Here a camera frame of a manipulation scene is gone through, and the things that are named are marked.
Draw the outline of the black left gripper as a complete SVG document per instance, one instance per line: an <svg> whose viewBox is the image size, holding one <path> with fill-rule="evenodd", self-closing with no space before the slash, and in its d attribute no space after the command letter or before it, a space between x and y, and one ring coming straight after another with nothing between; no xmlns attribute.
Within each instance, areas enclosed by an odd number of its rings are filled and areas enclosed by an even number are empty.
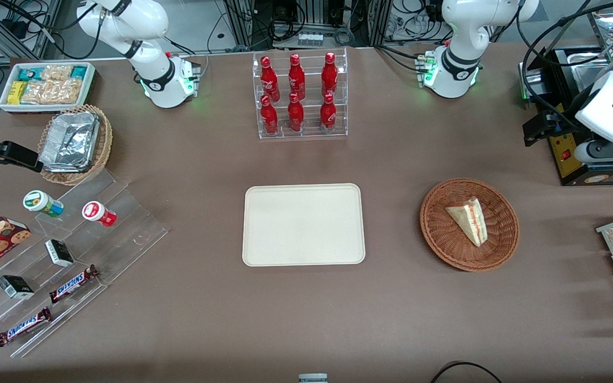
<svg viewBox="0 0 613 383"><path fill-rule="evenodd" d="M560 140L573 137L575 141L587 141L588 129L579 123L571 112L565 112L564 105L558 104L554 111L544 109L536 115L537 123L523 124L523 140L526 147L535 145L538 141Z"/></svg>

